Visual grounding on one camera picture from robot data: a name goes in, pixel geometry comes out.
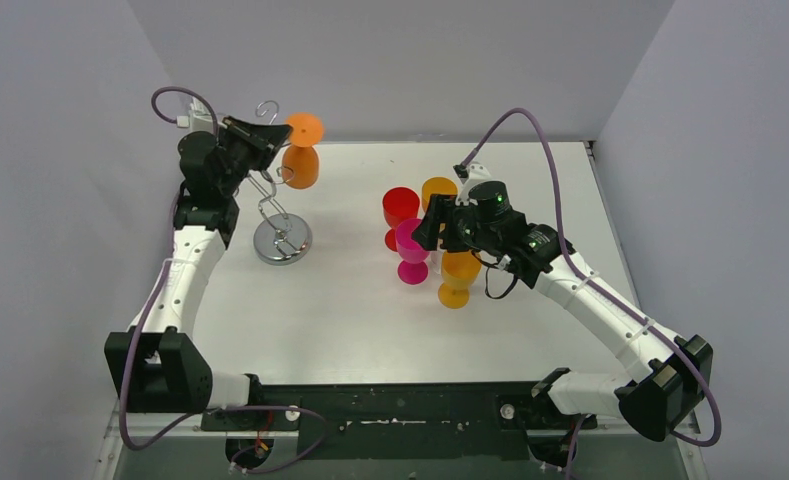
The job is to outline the orange wine glass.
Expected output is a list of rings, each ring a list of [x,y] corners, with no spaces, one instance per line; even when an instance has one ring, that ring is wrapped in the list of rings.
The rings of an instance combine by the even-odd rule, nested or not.
[[[320,160],[315,146],[324,137],[322,120],[308,112],[298,112],[286,118],[292,127],[289,146],[282,158],[285,183],[294,189],[307,189],[319,178]]]

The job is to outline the pink wine glass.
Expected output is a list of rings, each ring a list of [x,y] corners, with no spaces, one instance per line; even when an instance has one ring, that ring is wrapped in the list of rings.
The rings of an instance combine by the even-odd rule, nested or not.
[[[426,264],[429,252],[412,238],[412,234],[420,223],[419,218],[412,218],[403,221],[395,229],[396,250],[400,256],[397,275],[402,282],[408,285],[423,283],[429,276],[429,267]]]

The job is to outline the red wine glass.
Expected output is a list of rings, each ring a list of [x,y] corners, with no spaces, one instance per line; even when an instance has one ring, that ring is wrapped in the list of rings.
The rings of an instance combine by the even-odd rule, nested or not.
[[[396,252],[396,229],[405,220],[415,218],[421,200],[408,187],[398,186],[388,190],[382,198],[383,216],[389,230],[385,234],[386,247]]]

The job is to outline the yellow wine glass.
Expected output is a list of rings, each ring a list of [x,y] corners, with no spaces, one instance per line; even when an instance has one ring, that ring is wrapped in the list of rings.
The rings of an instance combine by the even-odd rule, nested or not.
[[[446,177],[436,176],[427,179],[421,188],[421,207],[423,212],[428,210],[431,197],[435,194],[457,196],[458,186],[453,180]]]
[[[445,252],[440,264],[442,284],[437,293],[439,302],[449,309],[463,308],[470,300],[470,287],[482,267],[478,253]]]

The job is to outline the clear wine glass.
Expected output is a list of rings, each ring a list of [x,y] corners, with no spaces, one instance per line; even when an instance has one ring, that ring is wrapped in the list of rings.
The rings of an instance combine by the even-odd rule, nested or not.
[[[429,254],[429,266],[430,270],[435,274],[441,273],[441,263],[442,263],[442,256],[444,251],[441,249],[436,249],[430,252]]]

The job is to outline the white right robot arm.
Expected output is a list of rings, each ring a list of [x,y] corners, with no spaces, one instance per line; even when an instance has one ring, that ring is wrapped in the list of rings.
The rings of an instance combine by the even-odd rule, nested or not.
[[[661,442],[704,399],[711,346],[698,335],[684,339],[654,326],[611,287],[597,283],[554,228],[529,223],[512,209],[504,183],[480,183],[466,202],[432,195],[412,237],[427,250],[494,257],[495,268],[570,313],[621,363],[620,374],[558,368],[537,384],[533,413],[542,426],[558,428],[577,414],[602,415]]]

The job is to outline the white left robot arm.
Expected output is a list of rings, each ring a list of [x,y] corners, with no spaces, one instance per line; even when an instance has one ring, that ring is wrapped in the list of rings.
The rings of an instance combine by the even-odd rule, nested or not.
[[[193,131],[178,143],[183,175],[172,209],[172,248],[153,292],[104,354],[126,413],[197,414],[227,408],[243,431],[259,428],[267,404],[254,374],[213,369],[191,337],[202,298],[239,218],[235,199],[252,171],[267,169],[292,133],[289,125],[225,117],[217,131]]]

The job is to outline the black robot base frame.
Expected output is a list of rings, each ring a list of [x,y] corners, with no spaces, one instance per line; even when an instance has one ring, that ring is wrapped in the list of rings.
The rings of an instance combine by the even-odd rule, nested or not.
[[[565,415],[533,394],[531,382],[269,385],[258,412],[203,416],[227,436],[229,461],[250,471],[278,454],[305,460],[536,459],[563,466],[576,427],[595,418]]]

